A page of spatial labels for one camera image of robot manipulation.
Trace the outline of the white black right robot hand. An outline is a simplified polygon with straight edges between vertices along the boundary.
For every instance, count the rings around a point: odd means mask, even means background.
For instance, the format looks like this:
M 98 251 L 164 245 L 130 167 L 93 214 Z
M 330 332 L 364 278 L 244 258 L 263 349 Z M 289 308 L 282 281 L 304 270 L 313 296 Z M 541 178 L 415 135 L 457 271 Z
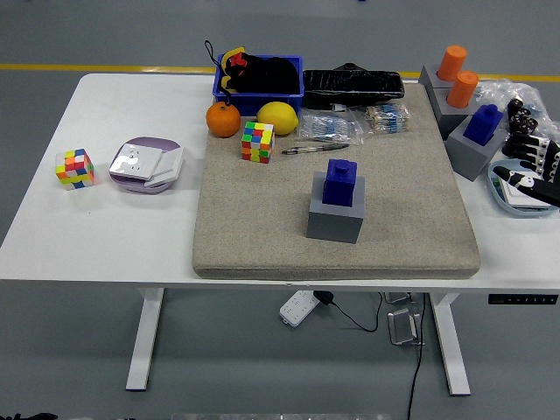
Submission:
M 546 137 L 522 133 L 512 134 L 502 153 L 518 158 L 522 168 L 535 176 L 522 175 L 504 166 L 495 166 L 493 173 L 525 195 L 559 207 L 559 145 Z

